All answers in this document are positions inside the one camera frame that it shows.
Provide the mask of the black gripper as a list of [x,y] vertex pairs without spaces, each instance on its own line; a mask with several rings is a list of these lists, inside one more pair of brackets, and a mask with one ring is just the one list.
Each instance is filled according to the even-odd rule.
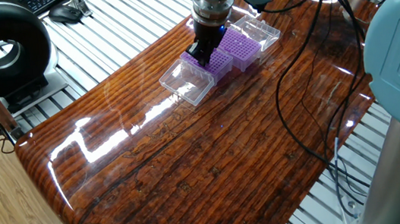
[[195,43],[190,44],[186,48],[186,53],[194,57],[202,67],[205,66],[209,60],[212,64],[220,62],[222,60],[222,53],[216,49],[216,47],[221,43],[226,33],[226,27],[224,25],[213,27],[206,26],[196,21],[194,24],[194,32]]

